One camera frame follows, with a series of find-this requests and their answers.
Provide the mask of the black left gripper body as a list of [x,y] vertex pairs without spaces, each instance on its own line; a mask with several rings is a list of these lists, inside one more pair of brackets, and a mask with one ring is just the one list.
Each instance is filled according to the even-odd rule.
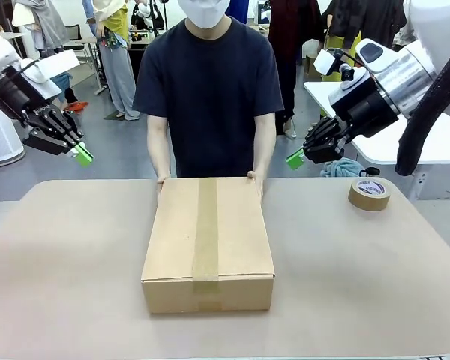
[[50,79],[44,83],[30,80],[24,70],[5,69],[0,76],[0,109],[26,128],[64,130],[56,122],[59,108],[53,100],[62,90]]

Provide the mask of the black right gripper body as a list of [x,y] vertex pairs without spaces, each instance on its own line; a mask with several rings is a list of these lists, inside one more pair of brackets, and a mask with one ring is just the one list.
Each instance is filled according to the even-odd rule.
[[347,139],[371,138],[398,120],[375,80],[365,80],[347,90],[338,86],[329,95],[329,103],[341,121],[341,135]]

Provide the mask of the person's right hand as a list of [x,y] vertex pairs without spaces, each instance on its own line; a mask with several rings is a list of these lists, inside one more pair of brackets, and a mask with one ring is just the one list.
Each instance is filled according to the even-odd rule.
[[160,201],[160,197],[161,197],[161,193],[162,193],[162,190],[163,190],[164,183],[169,178],[170,178],[170,175],[164,175],[164,176],[160,176],[157,179],[157,182],[156,182],[156,184],[157,184],[157,202]]

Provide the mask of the person's left hand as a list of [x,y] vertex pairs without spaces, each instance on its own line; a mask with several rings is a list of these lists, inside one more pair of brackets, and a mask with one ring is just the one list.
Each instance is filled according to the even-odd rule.
[[255,184],[256,192],[258,194],[259,200],[262,200],[263,194],[264,194],[264,190],[263,190],[263,185],[264,185],[264,180],[265,180],[264,175],[261,172],[249,171],[247,173],[247,179],[252,181]]

